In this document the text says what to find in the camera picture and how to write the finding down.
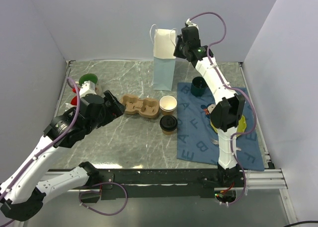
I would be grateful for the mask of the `light blue paper bag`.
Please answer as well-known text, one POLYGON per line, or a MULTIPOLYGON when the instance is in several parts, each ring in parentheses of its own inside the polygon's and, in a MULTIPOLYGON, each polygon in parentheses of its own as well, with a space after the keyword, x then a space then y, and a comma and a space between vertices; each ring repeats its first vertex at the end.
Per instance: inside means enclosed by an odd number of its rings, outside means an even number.
POLYGON ((173 53, 176 47, 177 30, 175 28, 161 29, 153 24, 149 34, 154 56, 153 89, 171 91, 176 63, 176 56, 173 53))

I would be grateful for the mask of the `brown pulp cup carrier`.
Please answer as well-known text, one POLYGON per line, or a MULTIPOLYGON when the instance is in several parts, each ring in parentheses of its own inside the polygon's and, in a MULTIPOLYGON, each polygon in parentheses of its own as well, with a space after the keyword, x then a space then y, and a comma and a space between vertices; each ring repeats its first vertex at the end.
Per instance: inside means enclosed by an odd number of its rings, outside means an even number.
POLYGON ((155 119, 159 115, 159 101, 152 98, 140 99, 132 94, 121 97, 120 103, 125 106, 125 114, 139 114, 141 117, 155 119))

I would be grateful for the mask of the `black coffee cup lid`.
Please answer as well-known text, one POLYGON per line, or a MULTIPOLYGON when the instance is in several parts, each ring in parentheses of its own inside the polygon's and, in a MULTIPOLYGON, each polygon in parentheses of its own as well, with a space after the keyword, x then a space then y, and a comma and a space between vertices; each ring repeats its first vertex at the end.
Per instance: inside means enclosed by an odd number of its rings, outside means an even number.
POLYGON ((164 115, 159 122, 161 129, 174 130, 177 128, 178 120, 173 115, 164 115))

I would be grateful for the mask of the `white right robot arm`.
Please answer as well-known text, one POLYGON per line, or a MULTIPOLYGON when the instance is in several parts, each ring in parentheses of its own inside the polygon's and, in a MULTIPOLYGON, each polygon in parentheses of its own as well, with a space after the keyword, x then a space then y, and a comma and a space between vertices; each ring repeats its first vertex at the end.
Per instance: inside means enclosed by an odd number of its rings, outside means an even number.
POLYGON ((212 51, 201 45, 197 26, 186 25, 181 29, 174 55, 189 61, 212 92, 216 107, 210 120, 218 130, 219 141, 217 181, 227 187, 239 177, 239 165, 235 159, 237 137, 234 133, 237 132, 242 117, 245 97, 231 89, 212 51))

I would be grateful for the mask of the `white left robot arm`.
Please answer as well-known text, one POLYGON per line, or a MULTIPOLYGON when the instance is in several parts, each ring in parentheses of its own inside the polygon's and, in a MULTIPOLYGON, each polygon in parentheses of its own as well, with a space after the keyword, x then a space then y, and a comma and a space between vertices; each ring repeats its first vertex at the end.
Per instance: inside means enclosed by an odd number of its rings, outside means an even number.
POLYGON ((99 171, 88 161, 58 177, 45 181, 42 178, 76 142, 122 116, 124 111, 125 106, 107 90, 103 97, 85 95, 76 107, 53 118, 29 157, 0 185, 0 210, 4 216, 24 222, 44 204, 73 188, 95 187, 100 180, 99 171))

